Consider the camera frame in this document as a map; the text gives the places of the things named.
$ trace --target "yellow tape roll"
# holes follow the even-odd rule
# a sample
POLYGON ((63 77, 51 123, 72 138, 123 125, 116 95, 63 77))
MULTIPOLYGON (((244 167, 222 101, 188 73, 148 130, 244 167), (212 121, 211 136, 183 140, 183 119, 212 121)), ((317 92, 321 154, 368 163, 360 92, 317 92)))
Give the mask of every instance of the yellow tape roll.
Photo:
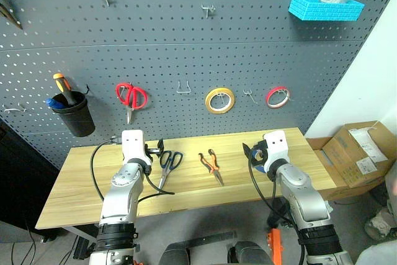
POLYGON ((230 90, 229 88, 226 88, 226 87, 215 88, 214 90, 211 90, 205 98, 205 107, 207 107, 208 111, 210 111, 211 113, 214 113, 214 114, 226 113, 231 108, 233 108, 233 105, 234 105, 234 94, 233 94, 232 90, 230 90), (227 105, 225 105, 222 108, 214 108, 211 106, 211 101, 215 96, 217 96, 219 94, 228 96, 229 102, 227 103, 227 105))

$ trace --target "red scissors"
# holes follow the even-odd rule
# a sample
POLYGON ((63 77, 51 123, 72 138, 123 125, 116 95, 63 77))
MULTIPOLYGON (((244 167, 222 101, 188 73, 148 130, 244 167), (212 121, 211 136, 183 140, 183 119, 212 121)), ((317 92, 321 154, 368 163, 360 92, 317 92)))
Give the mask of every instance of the red scissors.
POLYGON ((148 102, 148 95, 146 91, 142 88, 132 86, 131 83, 119 83, 116 85, 116 95, 117 98, 122 102, 123 105, 127 108, 127 124, 131 123, 132 119, 132 111, 142 109, 146 103, 148 102), (138 93, 143 96, 143 103, 140 106, 136 105, 138 99, 138 93))

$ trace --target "floor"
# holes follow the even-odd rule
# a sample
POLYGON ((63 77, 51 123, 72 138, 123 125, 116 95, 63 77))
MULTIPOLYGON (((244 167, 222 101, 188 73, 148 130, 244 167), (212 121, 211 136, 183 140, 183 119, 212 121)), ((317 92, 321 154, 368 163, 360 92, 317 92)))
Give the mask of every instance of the floor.
MULTIPOLYGON (((349 251, 355 262, 365 248, 376 244, 364 232, 365 221, 373 216, 380 207, 369 194, 330 202, 334 208, 331 213, 342 247, 349 251)), ((185 241, 218 233, 235 231, 237 238, 197 246, 191 249, 192 265, 207 265, 226 262, 227 247, 237 240, 251 240, 266 251, 265 221, 268 208, 261 201, 222 205, 204 209, 174 212, 164 215, 139 218, 138 229, 140 251, 135 260, 145 265, 157 265, 161 254, 170 243, 185 241)), ((55 241, 37 243, 35 262, 37 265, 54 265, 70 249, 74 235, 64 232, 55 241)), ((297 264, 300 247, 295 231, 282 228, 283 264, 297 264)), ((0 264, 11 263, 11 243, 0 243, 0 264)), ((30 247, 30 243, 16 243, 14 263, 20 264, 30 247)), ((67 265, 85 265, 88 259, 74 260, 72 256, 67 265)))

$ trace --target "white label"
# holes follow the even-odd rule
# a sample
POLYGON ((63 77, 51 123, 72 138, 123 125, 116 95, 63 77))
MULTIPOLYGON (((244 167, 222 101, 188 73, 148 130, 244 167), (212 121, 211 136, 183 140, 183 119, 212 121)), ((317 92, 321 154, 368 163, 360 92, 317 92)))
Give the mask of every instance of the white label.
POLYGON ((363 158, 355 163, 363 175, 378 171, 370 158, 363 158))
POLYGON ((377 147, 375 142, 371 139, 371 136, 368 133, 368 130, 370 129, 371 127, 360 128, 359 130, 354 128, 349 130, 349 133, 353 136, 353 138, 355 138, 361 148, 374 163, 386 161, 387 157, 382 153, 382 151, 380 151, 379 147, 377 147))

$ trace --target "orange-handled pliers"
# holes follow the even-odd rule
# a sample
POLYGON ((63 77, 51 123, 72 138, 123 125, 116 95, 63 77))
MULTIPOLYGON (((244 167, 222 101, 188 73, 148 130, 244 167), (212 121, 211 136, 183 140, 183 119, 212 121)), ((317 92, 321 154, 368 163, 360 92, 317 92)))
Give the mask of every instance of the orange-handled pliers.
POLYGON ((216 162, 215 152, 213 152, 212 149, 208 149, 208 153, 212 157, 212 164, 210 164, 204 158, 204 155, 202 153, 199 153, 198 155, 200 156, 201 163, 208 169, 210 174, 213 174, 215 176, 215 178, 217 179, 217 181, 220 183, 221 186, 225 186, 223 184, 223 180, 222 180, 221 174, 219 173, 219 167, 218 167, 218 163, 216 162))

